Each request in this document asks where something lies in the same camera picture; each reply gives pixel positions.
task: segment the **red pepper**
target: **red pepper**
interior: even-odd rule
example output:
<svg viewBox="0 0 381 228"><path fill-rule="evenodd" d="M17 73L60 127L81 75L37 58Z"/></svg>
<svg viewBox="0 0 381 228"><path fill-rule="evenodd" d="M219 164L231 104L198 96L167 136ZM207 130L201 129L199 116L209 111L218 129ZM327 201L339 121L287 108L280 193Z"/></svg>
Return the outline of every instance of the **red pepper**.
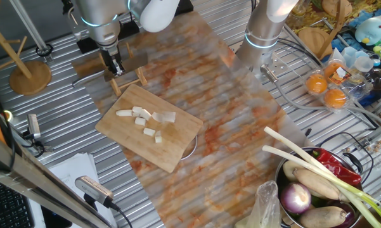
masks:
<svg viewBox="0 0 381 228"><path fill-rule="evenodd" d="M341 165L341 163L335 159L327 150L323 148L318 148L313 151L313 157L319 162L328 162L336 165Z"/></svg>
<svg viewBox="0 0 381 228"><path fill-rule="evenodd" d="M315 157L321 164L323 164L329 171L336 175L340 180L354 186L361 182L361 176L349 169L343 167L341 163L334 158L327 150L318 148L313 151Z"/></svg>
<svg viewBox="0 0 381 228"><path fill-rule="evenodd" d="M350 171L349 169L330 162L321 162L329 171L336 175L340 180L344 181L347 184L355 186L361 183L361 176L355 172Z"/></svg>

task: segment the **metal grid table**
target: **metal grid table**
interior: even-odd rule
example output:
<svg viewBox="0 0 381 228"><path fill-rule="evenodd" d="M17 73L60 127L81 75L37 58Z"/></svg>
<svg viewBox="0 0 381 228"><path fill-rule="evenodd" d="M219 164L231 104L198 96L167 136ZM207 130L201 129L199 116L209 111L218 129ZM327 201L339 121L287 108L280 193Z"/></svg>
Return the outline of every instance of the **metal grid table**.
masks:
<svg viewBox="0 0 381 228"><path fill-rule="evenodd" d="M250 1L232 0L194 0L195 11L199 12L214 32L235 51L243 39L245 26L250 15ZM289 30L284 30L283 38L296 41ZM71 65L72 61L81 58L73 36L66 36L51 42L54 47L54 62L50 65L53 79L38 94L22 96L15 94L8 85L8 77L15 65L0 71L0 100L4 107L14 114L13 124L21 132L27 129L26 114L36 113L41 128L44 144L53 146L54 153L44 155L39 160L47 167L53 166L76 153L91 153L94 156L101 184L114 192L115 200L122 211L129 217L134 227L163 227L157 212L147 194L128 164L120 146L94 129L101 118L85 88L74 89L71 82L77 75ZM277 57L288 67L277 74L280 84L290 98L301 105L321 105L314 97L308 95L299 83L299 75L304 75L316 65L303 53L277 44ZM39 59L35 50L24 51L23 61ZM370 133L370 124L362 115L348 111L334 114L326 110L306 111L294 108L287 103L277 88L265 78L259 78L265 88L273 95L290 118L302 131L312 128L309 139L318 144L328 136L347 131L361 138ZM353 141L344 136L333 139L324 145L335 152L354 148ZM364 174L370 167L370 159L363 151L354 152L362 164ZM375 168L365 184L365 191L376 199L381 199L381 149L373 153ZM119 227L126 227L126 221L119 213L114 213Z"/></svg>

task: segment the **white radish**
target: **white radish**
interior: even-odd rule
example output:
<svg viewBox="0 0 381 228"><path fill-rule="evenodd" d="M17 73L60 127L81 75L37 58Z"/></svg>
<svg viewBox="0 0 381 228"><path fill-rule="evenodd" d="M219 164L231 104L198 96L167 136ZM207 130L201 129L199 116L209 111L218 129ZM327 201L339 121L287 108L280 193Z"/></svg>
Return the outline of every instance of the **white radish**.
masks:
<svg viewBox="0 0 381 228"><path fill-rule="evenodd" d="M116 115L119 117L131 117L132 116L132 110L119 110L115 112Z"/></svg>
<svg viewBox="0 0 381 228"><path fill-rule="evenodd" d="M141 118L141 117L135 118L135 124L145 126L145 123L146 123L146 120L144 118Z"/></svg>
<svg viewBox="0 0 381 228"><path fill-rule="evenodd" d="M142 109L139 115L147 121L151 118L151 114L146 109Z"/></svg>
<svg viewBox="0 0 381 228"><path fill-rule="evenodd" d="M148 136L153 136L155 134L155 130L153 129L149 129L149 128L144 128L144 134L148 135Z"/></svg>
<svg viewBox="0 0 381 228"><path fill-rule="evenodd" d="M139 114L141 114L141 111L142 111L142 107L134 106L134 107L132 108L132 113L133 113L134 115L138 115L138 116L139 116Z"/></svg>
<svg viewBox="0 0 381 228"><path fill-rule="evenodd" d="M164 121L164 116L156 112L152 113L152 118L160 123Z"/></svg>
<svg viewBox="0 0 381 228"><path fill-rule="evenodd" d="M173 111L164 111L163 116L164 122L174 123L176 120L176 112Z"/></svg>
<svg viewBox="0 0 381 228"><path fill-rule="evenodd" d="M160 132L160 130L158 130L157 133L155 133L155 142L156 143L162 142L162 133Z"/></svg>

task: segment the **wooden mug stand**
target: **wooden mug stand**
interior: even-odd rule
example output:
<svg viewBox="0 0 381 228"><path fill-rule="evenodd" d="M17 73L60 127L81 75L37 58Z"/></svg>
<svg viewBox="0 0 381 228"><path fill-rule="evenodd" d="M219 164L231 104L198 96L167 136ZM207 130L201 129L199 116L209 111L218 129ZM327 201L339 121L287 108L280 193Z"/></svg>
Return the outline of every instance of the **wooden mug stand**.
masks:
<svg viewBox="0 0 381 228"><path fill-rule="evenodd" d="M20 53L26 40L27 37L24 37L23 41L8 41L4 38L2 33L0 33L0 45L12 59L12 61L0 65L0 69L15 62L17 68L15 68L10 75L10 87L18 94L31 95L43 90L51 81L52 76L51 69L47 64L41 61L28 61L24 64L20 59ZM10 44L18 42L21 42L21 45L17 53L15 53Z"/></svg>

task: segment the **bamboo cutting board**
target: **bamboo cutting board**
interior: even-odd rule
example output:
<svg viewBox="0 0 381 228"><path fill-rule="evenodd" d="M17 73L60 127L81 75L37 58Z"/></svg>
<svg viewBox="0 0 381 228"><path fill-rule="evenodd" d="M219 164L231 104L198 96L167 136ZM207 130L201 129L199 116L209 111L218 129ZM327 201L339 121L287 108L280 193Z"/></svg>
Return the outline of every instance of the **bamboo cutting board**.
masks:
<svg viewBox="0 0 381 228"><path fill-rule="evenodd" d="M152 118L146 123L145 127L161 131L162 143L155 143L154 137L144 135L145 127L135 124L135 117L119 117L115 114L118 110L132 109L133 106L140 106L151 114L163 111L176 112L175 123L158 123ZM200 119L133 84L96 124L96 129L171 173L202 125Z"/></svg>

